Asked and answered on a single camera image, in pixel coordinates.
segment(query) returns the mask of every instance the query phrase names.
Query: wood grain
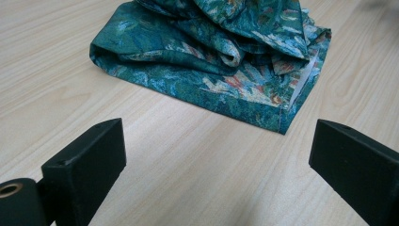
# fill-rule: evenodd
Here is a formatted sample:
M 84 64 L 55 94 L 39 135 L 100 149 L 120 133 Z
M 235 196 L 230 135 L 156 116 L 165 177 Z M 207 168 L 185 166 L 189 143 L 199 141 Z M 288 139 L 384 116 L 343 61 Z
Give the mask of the wood grain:
M 316 120 L 399 151 L 399 3 L 303 0 L 333 39 L 286 136 L 110 77 L 88 46 L 123 1 L 0 3 L 0 181 L 123 118 L 128 165 L 90 225 L 366 225 L 310 169 Z

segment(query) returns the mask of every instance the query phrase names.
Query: wooden table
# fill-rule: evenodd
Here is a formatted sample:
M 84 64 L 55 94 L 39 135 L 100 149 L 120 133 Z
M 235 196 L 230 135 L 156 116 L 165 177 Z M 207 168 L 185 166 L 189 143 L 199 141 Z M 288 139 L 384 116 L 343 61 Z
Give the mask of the wooden table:
M 399 2 L 303 0 L 333 39 L 286 136 L 106 75 L 92 39 L 123 1 L 0 3 L 0 182 L 123 118 L 127 167 L 90 225 L 366 225 L 308 165 L 316 120 L 399 151 Z

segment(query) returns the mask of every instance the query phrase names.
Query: floral print cloth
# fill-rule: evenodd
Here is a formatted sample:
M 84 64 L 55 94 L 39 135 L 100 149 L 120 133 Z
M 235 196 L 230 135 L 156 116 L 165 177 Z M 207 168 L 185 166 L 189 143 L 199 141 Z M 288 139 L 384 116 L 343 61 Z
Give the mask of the floral print cloth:
M 331 39 L 296 0 L 136 0 L 90 45 L 108 74 L 285 134 Z

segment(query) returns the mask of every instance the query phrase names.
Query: teal patterned fabric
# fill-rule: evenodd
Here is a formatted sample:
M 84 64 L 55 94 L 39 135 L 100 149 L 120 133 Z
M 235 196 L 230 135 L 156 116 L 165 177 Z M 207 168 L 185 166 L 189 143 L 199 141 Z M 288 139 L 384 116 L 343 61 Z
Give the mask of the teal patterned fabric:
M 295 0 L 137 0 L 90 45 L 108 74 L 285 134 L 331 39 Z

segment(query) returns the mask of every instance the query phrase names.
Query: metal ring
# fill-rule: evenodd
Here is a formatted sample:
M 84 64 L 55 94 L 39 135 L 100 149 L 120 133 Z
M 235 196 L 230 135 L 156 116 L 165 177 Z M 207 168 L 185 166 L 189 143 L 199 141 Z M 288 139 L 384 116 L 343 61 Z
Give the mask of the metal ring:
M 11 183 L 0 187 L 0 199 L 12 196 L 23 188 L 21 183 Z

